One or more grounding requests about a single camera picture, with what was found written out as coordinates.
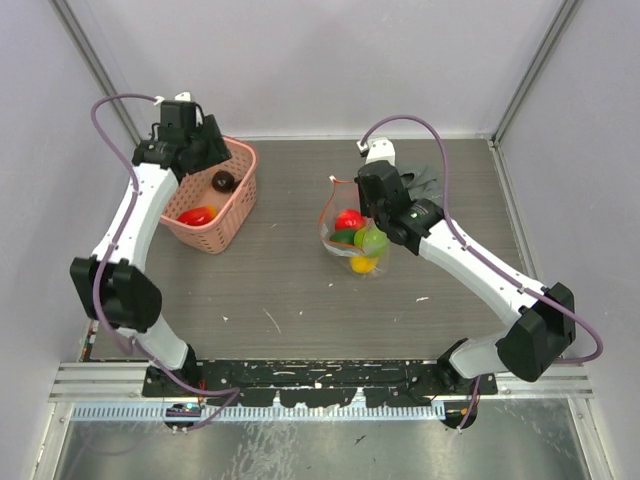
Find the black mounting plate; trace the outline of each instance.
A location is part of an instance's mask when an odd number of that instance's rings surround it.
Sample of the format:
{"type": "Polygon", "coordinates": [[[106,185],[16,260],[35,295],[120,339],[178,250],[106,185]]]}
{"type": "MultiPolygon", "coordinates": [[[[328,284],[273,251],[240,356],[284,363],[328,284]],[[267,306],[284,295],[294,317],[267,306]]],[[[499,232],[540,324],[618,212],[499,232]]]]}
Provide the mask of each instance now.
{"type": "MultiPolygon", "coordinates": [[[[434,395],[469,395],[472,380],[445,388],[436,376],[435,362],[423,360],[216,360],[201,363],[207,390],[239,387],[235,403],[246,407],[273,405],[276,392],[280,403],[309,408],[351,403],[363,389],[369,408],[429,405],[434,395]]],[[[479,393],[495,395],[495,377],[481,377],[479,393]]],[[[193,397],[154,367],[147,369],[144,397],[193,397]]],[[[210,398],[221,405],[225,398],[210,398]]]]}

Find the gray glove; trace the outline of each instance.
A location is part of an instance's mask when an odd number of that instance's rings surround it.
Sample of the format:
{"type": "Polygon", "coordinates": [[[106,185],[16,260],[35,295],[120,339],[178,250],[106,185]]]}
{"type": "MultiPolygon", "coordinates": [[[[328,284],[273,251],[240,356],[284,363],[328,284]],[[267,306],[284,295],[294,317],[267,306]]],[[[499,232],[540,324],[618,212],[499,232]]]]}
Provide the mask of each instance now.
{"type": "Polygon", "coordinates": [[[438,172],[434,167],[422,164],[399,165],[396,168],[411,200],[426,198],[442,207],[442,187],[438,184],[438,172]]]}

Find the black joint housing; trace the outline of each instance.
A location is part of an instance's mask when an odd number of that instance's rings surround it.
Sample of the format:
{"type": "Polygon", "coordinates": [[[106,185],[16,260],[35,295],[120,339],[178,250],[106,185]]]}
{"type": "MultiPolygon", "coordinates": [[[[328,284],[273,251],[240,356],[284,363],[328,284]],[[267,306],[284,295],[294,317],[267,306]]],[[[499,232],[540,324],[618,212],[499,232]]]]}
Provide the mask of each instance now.
{"type": "MultiPolygon", "coordinates": [[[[93,303],[93,282],[99,262],[75,258],[70,273],[80,301],[89,318],[97,320],[93,303]]],[[[153,326],[162,310],[162,294],[151,280],[127,262],[108,263],[100,282],[102,309],[114,327],[132,328],[144,333],[153,326]]]]}
{"type": "Polygon", "coordinates": [[[467,379],[462,378],[456,369],[453,368],[450,361],[453,352],[455,352],[467,340],[468,339],[466,338],[458,340],[446,352],[444,352],[436,362],[436,365],[438,366],[438,369],[436,370],[436,377],[440,382],[440,385],[445,390],[455,390],[455,388],[462,382],[468,381],[467,379]]]}
{"type": "MultiPolygon", "coordinates": [[[[544,295],[574,311],[573,293],[563,284],[556,283],[544,295]]],[[[575,322],[538,300],[524,310],[509,333],[496,342],[496,347],[509,371],[527,382],[535,382],[575,338],[575,322]]]]}
{"type": "Polygon", "coordinates": [[[213,115],[196,125],[195,102],[165,100],[160,104],[157,138],[143,140],[133,153],[132,163],[159,165],[171,169],[178,182],[231,158],[213,115]]]}
{"type": "Polygon", "coordinates": [[[442,209],[427,199],[411,200],[398,170],[386,160],[361,167],[355,182],[362,215],[373,218],[391,242],[418,255],[422,238],[444,218],[442,209]]]}

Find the plastic fruit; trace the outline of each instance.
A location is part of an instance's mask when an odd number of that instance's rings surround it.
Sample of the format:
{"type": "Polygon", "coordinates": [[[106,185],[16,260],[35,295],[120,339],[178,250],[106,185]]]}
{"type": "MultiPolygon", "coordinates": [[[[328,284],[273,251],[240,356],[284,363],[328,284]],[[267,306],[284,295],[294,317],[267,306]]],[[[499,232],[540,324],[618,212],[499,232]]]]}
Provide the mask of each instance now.
{"type": "Polygon", "coordinates": [[[370,258],[370,257],[351,257],[349,259],[349,263],[351,264],[351,270],[356,273],[370,273],[376,268],[378,264],[378,258],[370,258]]]}
{"type": "Polygon", "coordinates": [[[364,235],[365,233],[367,233],[367,227],[361,228],[360,230],[358,230],[356,232],[356,234],[353,237],[353,244],[356,247],[360,247],[362,248],[362,240],[364,239],[364,235]]]}
{"type": "Polygon", "coordinates": [[[362,238],[362,244],[359,245],[367,255],[371,257],[379,257],[389,248],[389,239],[387,234],[378,228],[369,228],[362,238]]]}
{"type": "Polygon", "coordinates": [[[229,193],[234,190],[236,179],[225,170],[218,170],[211,179],[211,186],[216,192],[229,193]]]}
{"type": "Polygon", "coordinates": [[[336,231],[342,230],[343,228],[353,228],[355,230],[360,230],[362,227],[366,225],[366,220],[360,212],[357,210],[353,210],[348,208],[344,210],[338,218],[336,218],[336,231]]]}
{"type": "Polygon", "coordinates": [[[329,237],[331,242],[346,243],[347,245],[353,245],[353,237],[356,235],[356,230],[353,228],[343,228],[329,237]]]}
{"type": "Polygon", "coordinates": [[[206,225],[216,217],[216,207],[207,205],[205,207],[192,208],[178,217],[178,221],[191,227],[206,225]]]}

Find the red tomato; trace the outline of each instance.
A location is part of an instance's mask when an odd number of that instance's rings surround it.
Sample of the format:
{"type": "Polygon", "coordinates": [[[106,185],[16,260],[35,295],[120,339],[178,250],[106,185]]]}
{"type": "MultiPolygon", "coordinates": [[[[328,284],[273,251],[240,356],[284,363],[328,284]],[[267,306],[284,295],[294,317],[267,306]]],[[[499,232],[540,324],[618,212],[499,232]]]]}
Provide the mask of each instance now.
{"type": "Polygon", "coordinates": [[[366,223],[366,220],[362,215],[360,215],[360,212],[348,208],[338,215],[338,218],[336,218],[336,231],[342,230],[343,228],[360,230],[361,228],[364,228],[366,223]]]}
{"type": "Polygon", "coordinates": [[[187,210],[178,217],[178,221],[192,227],[206,225],[216,216],[216,208],[211,205],[187,210]]]}

